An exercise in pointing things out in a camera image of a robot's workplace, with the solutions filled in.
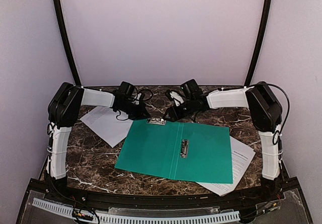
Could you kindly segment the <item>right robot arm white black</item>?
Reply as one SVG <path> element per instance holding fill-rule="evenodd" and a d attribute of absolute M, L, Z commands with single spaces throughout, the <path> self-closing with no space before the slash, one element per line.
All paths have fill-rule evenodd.
<path fill-rule="evenodd" d="M 286 117 L 282 105 L 272 91 L 279 86 L 266 82 L 235 89 L 219 88 L 204 92 L 195 80 L 181 85 L 182 93 L 166 90 L 165 96 L 173 101 L 166 109 L 163 119 L 176 122 L 193 113 L 218 108 L 247 108 L 262 145 L 262 177 L 273 181 L 281 173 L 281 135 Z"/>

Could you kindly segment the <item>green plastic folder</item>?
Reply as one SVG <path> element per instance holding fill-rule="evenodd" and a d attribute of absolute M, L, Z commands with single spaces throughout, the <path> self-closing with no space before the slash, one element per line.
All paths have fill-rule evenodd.
<path fill-rule="evenodd" d="M 181 140 L 189 140 L 187 158 Z M 231 184 L 232 156 L 228 127 L 198 123 L 132 123 L 116 169 L 171 180 Z"/>

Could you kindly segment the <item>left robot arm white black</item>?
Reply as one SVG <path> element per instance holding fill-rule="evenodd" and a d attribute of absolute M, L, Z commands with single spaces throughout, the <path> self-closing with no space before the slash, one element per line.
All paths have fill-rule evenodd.
<path fill-rule="evenodd" d="M 50 178 L 60 180 L 66 177 L 68 139 L 81 106 L 111 108 L 114 112 L 126 113 L 130 120 L 150 117 L 143 100 L 144 96 L 141 94 L 134 97 L 134 90 L 135 86 L 127 82 L 122 82 L 119 88 L 112 92 L 62 83 L 48 106 L 49 157 L 46 171 Z"/>

